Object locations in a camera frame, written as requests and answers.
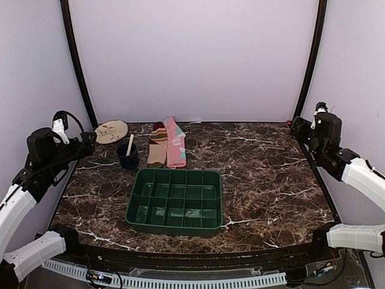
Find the green compartment tray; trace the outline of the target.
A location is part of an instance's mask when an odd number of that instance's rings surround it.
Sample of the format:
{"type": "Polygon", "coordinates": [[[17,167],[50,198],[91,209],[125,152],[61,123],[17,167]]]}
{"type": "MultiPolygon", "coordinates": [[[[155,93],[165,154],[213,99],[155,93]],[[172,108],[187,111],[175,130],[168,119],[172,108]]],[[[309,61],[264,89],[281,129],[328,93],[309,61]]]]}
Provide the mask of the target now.
{"type": "Polygon", "coordinates": [[[223,225],[221,175],[213,170],[141,169],[126,221],[138,232],[213,237],[223,225]]]}

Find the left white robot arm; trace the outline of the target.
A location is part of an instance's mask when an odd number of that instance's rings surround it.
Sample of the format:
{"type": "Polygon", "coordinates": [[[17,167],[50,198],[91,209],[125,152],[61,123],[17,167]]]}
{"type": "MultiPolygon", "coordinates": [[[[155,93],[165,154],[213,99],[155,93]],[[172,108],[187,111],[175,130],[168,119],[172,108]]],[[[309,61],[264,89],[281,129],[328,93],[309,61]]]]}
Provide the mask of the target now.
{"type": "Polygon", "coordinates": [[[57,255],[73,263],[85,257],[78,232],[64,225],[54,226],[18,250],[6,251],[27,214],[68,174],[70,163],[94,153],[96,133],[81,128],[79,137],[68,138],[69,118],[79,122],[72,113],[57,111],[51,128],[40,128],[27,138],[25,166],[1,201],[1,288],[18,288],[32,271],[57,255]]]}

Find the pink patterned sock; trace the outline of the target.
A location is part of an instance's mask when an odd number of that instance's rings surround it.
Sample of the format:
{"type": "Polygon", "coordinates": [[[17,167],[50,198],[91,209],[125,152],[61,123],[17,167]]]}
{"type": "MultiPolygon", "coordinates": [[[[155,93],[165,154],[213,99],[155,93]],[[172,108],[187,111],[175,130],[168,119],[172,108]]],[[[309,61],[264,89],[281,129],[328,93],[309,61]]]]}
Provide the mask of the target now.
{"type": "Polygon", "coordinates": [[[167,131],[167,167],[180,168],[186,166],[185,133],[172,116],[166,117],[163,124],[167,131]]]}

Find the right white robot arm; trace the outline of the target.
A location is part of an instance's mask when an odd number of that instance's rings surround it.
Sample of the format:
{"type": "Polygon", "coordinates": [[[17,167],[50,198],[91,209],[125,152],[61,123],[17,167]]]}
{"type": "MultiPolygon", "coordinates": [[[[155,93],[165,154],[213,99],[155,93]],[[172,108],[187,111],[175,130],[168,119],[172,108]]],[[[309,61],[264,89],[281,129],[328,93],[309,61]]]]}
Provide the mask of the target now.
{"type": "MultiPolygon", "coordinates": [[[[325,102],[316,105],[313,120],[300,116],[288,123],[290,135],[309,149],[313,163],[335,180],[356,189],[384,209],[384,175],[351,149],[340,146],[342,120],[325,102]]],[[[330,248],[349,248],[384,256],[384,225],[346,225],[330,222],[318,228],[307,248],[312,261],[320,261],[330,248]]]]}

